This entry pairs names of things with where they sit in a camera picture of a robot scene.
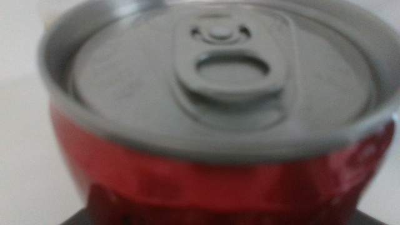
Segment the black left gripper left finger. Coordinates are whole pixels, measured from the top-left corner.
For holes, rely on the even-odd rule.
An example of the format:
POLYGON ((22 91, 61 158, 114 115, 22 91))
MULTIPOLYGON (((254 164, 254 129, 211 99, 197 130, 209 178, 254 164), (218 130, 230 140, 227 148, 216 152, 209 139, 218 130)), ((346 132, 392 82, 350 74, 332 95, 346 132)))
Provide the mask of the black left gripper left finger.
POLYGON ((62 222, 61 225, 90 225, 90 219, 86 209, 79 210, 77 213, 62 222))

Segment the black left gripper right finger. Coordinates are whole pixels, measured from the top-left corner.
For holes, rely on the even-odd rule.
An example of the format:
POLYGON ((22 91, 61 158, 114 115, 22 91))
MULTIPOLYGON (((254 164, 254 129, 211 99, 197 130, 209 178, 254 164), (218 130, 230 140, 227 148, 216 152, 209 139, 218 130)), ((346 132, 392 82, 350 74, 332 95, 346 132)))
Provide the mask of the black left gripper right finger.
POLYGON ((362 211, 356 211, 352 216, 352 225, 387 225, 387 224, 362 211))

